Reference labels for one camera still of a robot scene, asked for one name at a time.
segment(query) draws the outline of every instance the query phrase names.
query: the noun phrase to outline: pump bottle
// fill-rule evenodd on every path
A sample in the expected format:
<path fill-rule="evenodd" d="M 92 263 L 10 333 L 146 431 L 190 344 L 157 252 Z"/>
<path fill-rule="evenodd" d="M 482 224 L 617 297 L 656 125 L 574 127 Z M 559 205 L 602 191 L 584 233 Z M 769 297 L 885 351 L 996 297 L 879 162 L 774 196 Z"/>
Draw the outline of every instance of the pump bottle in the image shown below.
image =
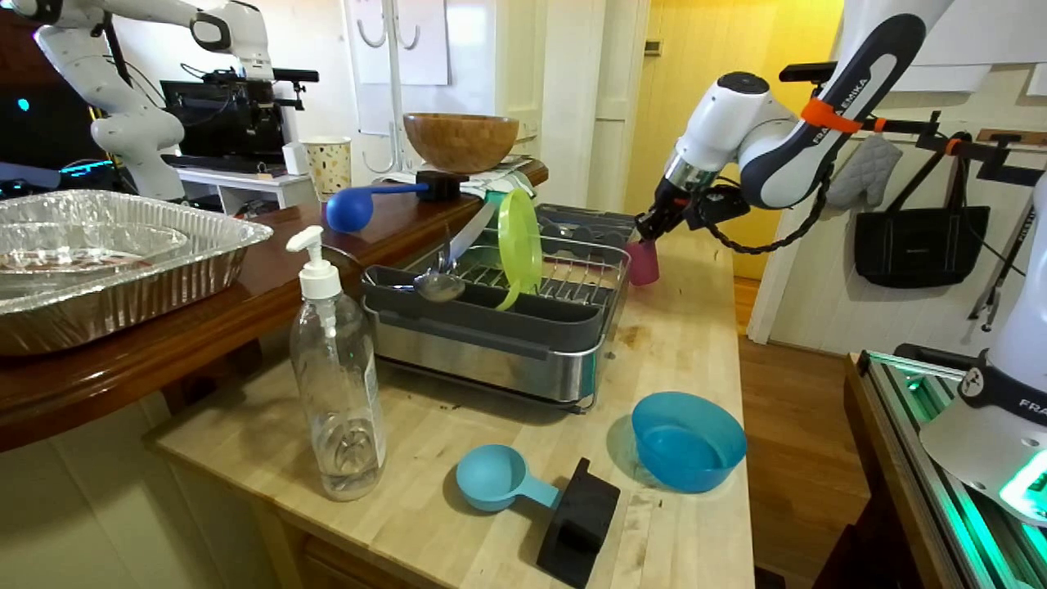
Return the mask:
<path fill-rule="evenodd" d="M 302 312 L 290 327 L 290 365 L 323 490 L 349 501 L 375 484 L 386 438 L 373 333 L 364 312 L 344 294 L 337 267 L 321 256 L 321 236 L 321 224 L 308 224 L 288 240 L 288 252 L 308 252 L 298 272 Z"/>

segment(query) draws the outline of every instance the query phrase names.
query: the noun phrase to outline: blue measuring cup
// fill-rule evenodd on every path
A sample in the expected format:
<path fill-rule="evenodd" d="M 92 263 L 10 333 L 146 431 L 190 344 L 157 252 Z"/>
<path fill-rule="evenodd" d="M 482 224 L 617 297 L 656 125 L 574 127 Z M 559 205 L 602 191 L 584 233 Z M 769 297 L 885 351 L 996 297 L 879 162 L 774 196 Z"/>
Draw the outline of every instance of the blue measuring cup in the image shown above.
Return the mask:
<path fill-rule="evenodd" d="M 527 462 L 511 445 L 479 445 L 472 447 L 458 466 L 454 480 L 463 496 L 473 510 L 503 510 L 517 496 L 527 496 L 539 506 L 555 506 L 559 490 L 533 474 L 527 474 Z"/>

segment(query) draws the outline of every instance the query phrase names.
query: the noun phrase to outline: green light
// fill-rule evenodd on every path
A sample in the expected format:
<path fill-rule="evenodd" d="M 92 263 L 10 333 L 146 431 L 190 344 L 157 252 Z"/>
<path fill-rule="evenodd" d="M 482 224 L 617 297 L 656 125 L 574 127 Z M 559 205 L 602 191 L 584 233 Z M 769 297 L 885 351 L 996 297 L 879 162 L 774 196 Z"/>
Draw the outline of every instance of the green light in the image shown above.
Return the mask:
<path fill-rule="evenodd" d="M 1033 521 L 1047 518 L 1047 450 L 1037 450 L 1000 490 L 1012 510 Z"/>

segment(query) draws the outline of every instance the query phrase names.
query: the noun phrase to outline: aluminum foil pan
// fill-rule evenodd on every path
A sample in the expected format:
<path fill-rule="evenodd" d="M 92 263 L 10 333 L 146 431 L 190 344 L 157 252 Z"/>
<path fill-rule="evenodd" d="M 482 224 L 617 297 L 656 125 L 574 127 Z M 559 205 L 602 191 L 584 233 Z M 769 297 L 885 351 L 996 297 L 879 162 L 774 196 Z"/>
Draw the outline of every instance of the aluminum foil pan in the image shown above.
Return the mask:
<path fill-rule="evenodd" d="M 244 247 L 272 230 L 127 192 L 63 191 L 4 199 L 0 236 L 25 236 L 30 247 L 50 257 L 50 267 L 21 263 L 15 272 L 0 272 L 0 357 L 35 357 L 216 294 L 236 281 Z M 97 256 L 94 244 L 120 256 L 75 272 L 71 265 L 86 265 L 75 257 Z M 21 257 L 10 247 L 25 243 L 0 247 L 10 267 Z"/>

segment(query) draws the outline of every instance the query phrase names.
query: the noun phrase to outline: black stand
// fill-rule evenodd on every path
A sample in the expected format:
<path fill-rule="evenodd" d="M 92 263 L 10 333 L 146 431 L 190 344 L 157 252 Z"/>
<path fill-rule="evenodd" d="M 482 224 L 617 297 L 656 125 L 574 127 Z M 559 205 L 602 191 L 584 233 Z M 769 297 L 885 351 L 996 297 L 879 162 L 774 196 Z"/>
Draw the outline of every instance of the black stand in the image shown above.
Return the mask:
<path fill-rule="evenodd" d="M 536 567 L 568 585 L 587 585 L 595 554 L 610 537 L 616 502 L 617 487 L 593 476 L 584 458 L 559 495 Z"/>

